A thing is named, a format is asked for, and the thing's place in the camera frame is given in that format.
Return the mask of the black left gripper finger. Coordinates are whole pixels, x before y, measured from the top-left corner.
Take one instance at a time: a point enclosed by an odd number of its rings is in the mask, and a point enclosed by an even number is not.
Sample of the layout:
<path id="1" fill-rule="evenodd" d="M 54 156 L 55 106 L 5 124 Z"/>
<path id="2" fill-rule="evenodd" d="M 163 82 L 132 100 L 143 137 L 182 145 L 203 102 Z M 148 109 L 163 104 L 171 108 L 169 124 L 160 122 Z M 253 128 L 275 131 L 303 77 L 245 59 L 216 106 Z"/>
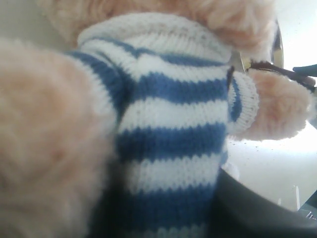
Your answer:
<path id="1" fill-rule="evenodd" d="M 219 173 L 212 202 L 212 238 L 315 238 L 317 222 L 249 190 L 227 172 Z"/>

